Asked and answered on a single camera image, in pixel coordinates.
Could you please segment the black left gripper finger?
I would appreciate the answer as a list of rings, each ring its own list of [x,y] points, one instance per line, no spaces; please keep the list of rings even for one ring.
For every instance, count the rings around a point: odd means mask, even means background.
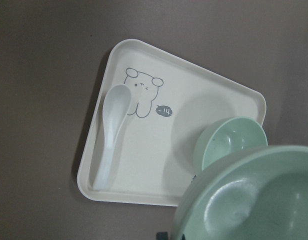
[[[157,232],[156,240],[169,240],[168,232]]]

